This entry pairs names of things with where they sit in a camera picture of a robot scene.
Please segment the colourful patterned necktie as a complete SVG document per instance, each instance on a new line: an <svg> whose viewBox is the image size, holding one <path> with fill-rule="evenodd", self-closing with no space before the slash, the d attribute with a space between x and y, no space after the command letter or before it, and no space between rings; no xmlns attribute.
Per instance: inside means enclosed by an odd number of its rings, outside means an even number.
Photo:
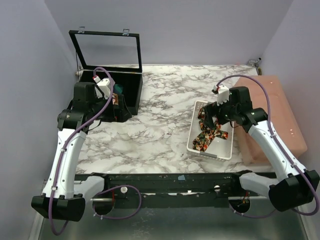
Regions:
<svg viewBox="0 0 320 240"><path fill-rule="evenodd" d="M192 141L192 149L200 152L205 152L215 138L227 140L229 133L227 131L221 130L222 125L218 124L218 121L216 119L214 120L215 128L207 128L203 123L201 110L204 110L203 107L200 108L197 116L197 118L199 119L198 123L201 132Z"/></svg>

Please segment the white plastic basket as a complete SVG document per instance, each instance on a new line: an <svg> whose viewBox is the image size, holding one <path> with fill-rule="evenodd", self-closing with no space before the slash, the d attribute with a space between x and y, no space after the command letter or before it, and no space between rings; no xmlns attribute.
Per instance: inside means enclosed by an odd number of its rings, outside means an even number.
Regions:
<svg viewBox="0 0 320 240"><path fill-rule="evenodd" d="M226 123L219 124L216 117L212 117L213 128L205 123L205 101L194 104L186 149L189 154L205 158L216 158L224 161L232 158L234 128Z"/></svg>

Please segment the pink plastic storage box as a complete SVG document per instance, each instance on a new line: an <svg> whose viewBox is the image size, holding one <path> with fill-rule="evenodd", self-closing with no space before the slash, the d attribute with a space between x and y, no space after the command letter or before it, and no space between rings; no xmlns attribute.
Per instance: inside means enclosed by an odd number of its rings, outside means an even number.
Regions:
<svg viewBox="0 0 320 240"><path fill-rule="evenodd" d="M282 141L293 155L298 158L307 151L307 145L291 110L289 102L280 80L275 75L254 76L265 88L270 102L271 122ZM235 84L236 87L249 89L252 106L254 109L263 108L266 112L267 101L261 87L254 81L241 77ZM235 134L238 140L242 160L245 165L268 165L269 161L261 147L247 134L243 128L237 127Z"/></svg>

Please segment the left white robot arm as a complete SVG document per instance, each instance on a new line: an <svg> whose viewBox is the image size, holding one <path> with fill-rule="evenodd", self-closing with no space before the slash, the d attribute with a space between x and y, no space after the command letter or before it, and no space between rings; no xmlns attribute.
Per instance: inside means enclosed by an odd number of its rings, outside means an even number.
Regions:
<svg viewBox="0 0 320 240"><path fill-rule="evenodd" d="M125 122L131 117L124 97L112 92L114 85L108 78L98 83L77 82L72 101L58 115L57 148L50 175L42 193L31 200L31 207L44 218L78 222L91 198L110 194L106 174L92 173L79 184L74 181L80 151L93 121Z"/></svg>

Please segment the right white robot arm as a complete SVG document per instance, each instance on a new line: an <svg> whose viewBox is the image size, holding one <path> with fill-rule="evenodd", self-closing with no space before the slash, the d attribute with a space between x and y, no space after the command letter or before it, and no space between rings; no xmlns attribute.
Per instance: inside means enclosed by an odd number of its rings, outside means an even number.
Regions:
<svg viewBox="0 0 320 240"><path fill-rule="evenodd" d="M230 191L241 196L252 191L266 197L279 212L315 201L315 215L320 209L316 190L320 176L315 170L308 170L288 149L271 122L271 111L253 108L247 87L214 86L212 92L217 101L204 107L204 123L214 127L213 118L221 125L235 122L260 146L271 163L275 178L268 178L251 171L240 173L230 183Z"/></svg>

